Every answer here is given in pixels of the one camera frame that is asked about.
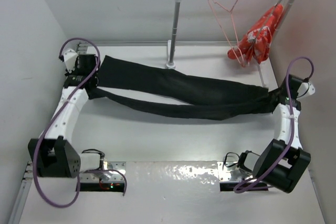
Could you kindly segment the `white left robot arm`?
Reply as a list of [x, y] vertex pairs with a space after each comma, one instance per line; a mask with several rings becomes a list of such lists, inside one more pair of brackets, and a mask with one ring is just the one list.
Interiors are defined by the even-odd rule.
[[50, 126], [40, 138], [28, 143], [34, 177], [75, 178], [80, 173], [101, 168], [101, 154], [78, 153], [71, 144], [80, 111], [98, 84], [98, 57], [78, 55], [70, 50], [63, 59], [67, 74]]

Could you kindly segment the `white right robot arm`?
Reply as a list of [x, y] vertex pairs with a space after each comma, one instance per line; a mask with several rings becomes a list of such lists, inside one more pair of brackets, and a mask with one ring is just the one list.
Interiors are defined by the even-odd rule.
[[244, 174], [259, 179], [285, 193], [293, 191], [311, 161], [311, 155], [302, 149], [298, 134], [301, 112], [299, 99], [314, 94], [309, 78], [289, 75], [274, 91], [276, 106], [274, 139], [261, 155], [252, 151], [241, 153], [236, 167]]

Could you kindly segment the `black trousers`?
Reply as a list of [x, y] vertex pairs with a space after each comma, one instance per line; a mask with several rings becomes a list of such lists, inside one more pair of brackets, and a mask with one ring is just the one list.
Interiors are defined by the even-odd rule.
[[[170, 118], [226, 120], [244, 114], [271, 113], [279, 89], [228, 80], [190, 76], [176, 70], [149, 67], [105, 56], [99, 83], [89, 99], [108, 98], [134, 110]], [[182, 105], [131, 99], [103, 88], [140, 91], [182, 101]]]

